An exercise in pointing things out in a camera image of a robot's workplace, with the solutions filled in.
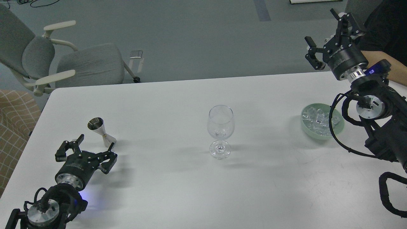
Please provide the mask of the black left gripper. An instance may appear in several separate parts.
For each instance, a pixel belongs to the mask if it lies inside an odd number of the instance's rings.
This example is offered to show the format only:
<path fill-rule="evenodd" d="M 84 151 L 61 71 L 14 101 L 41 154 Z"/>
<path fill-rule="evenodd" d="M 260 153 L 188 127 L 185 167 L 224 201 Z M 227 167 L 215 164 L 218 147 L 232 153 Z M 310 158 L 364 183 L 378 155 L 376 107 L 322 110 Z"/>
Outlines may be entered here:
<path fill-rule="evenodd" d="M 112 151 L 116 145 L 114 142 L 110 144 L 107 151 L 95 154 L 80 150 L 79 146 L 83 140 L 84 134 L 81 134 L 76 140 L 64 141 L 55 153 L 56 162 L 65 161 L 55 176 L 56 183 L 70 184 L 77 191 L 85 189 L 96 170 L 108 174 L 118 157 Z M 67 156 L 66 152 L 69 149 L 73 150 L 73 154 Z"/>

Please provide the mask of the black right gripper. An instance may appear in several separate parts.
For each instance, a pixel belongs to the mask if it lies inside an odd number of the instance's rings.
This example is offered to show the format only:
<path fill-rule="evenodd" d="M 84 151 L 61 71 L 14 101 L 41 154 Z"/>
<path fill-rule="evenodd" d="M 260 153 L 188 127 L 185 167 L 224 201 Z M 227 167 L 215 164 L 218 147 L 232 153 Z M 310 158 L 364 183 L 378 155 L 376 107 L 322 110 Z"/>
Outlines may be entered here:
<path fill-rule="evenodd" d="M 337 13 L 334 9 L 330 9 L 330 12 L 338 21 L 335 35 L 330 40 L 326 39 L 322 48 L 318 48 L 310 36 L 305 36 L 308 45 L 305 58 L 315 70 L 324 70 L 327 64 L 337 80 L 354 81 L 365 75 L 368 60 L 352 39 L 365 35 L 366 28 L 356 21 L 352 13 Z M 318 60 L 317 53 L 323 54 L 323 61 Z"/>

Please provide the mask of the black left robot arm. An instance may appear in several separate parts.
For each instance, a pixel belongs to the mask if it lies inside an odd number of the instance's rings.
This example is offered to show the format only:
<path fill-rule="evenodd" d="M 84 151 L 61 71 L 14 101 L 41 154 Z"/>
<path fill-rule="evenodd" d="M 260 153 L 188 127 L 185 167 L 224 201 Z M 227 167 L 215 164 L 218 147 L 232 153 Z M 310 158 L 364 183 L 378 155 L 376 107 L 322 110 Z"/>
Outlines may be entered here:
<path fill-rule="evenodd" d="M 108 174 L 117 161 L 117 154 L 112 151 L 117 140 L 108 134 L 102 137 L 107 150 L 100 153 L 80 149 L 83 134 L 71 142 L 64 141 L 55 153 L 55 160 L 64 162 L 55 175 L 56 185 L 39 188 L 33 201 L 24 202 L 23 210 L 12 210 L 6 228 L 19 225 L 22 229 L 65 229 L 68 222 L 85 211 L 88 202 L 80 191 L 96 170 Z"/>

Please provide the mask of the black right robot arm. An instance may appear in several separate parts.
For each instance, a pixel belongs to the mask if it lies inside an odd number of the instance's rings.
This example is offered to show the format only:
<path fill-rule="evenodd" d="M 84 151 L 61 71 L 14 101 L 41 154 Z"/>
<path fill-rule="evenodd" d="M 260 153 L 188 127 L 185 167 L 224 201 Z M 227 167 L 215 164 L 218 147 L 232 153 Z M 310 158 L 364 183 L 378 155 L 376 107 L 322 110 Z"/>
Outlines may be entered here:
<path fill-rule="evenodd" d="M 328 120 L 332 120 L 337 103 L 345 98 L 342 116 L 352 125 L 364 127 L 368 135 L 365 147 L 372 153 L 369 157 L 399 162 L 406 170 L 406 98 L 389 86 L 391 64 L 382 59 L 368 68 L 367 59 L 353 41 L 365 34 L 365 28 L 358 25 L 352 13 L 330 12 L 337 20 L 330 40 L 318 48 L 310 36 L 304 38 L 309 46 L 305 58 L 314 69 L 328 66 L 337 80 L 350 82 L 350 90 L 334 99 Z"/>

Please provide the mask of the person forearm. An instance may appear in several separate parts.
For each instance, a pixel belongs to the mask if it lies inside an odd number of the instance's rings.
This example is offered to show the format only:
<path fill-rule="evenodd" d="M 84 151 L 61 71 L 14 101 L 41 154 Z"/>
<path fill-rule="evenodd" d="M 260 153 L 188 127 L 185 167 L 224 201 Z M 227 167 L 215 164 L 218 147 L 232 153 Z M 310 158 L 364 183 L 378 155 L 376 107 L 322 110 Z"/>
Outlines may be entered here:
<path fill-rule="evenodd" d="M 383 69 L 388 70 L 388 80 L 403 86 L 407 85 L 406 65 L 382 51 L 362 51 L 362 54 L 368 60 L 368 68 L 384 65 Z"/>

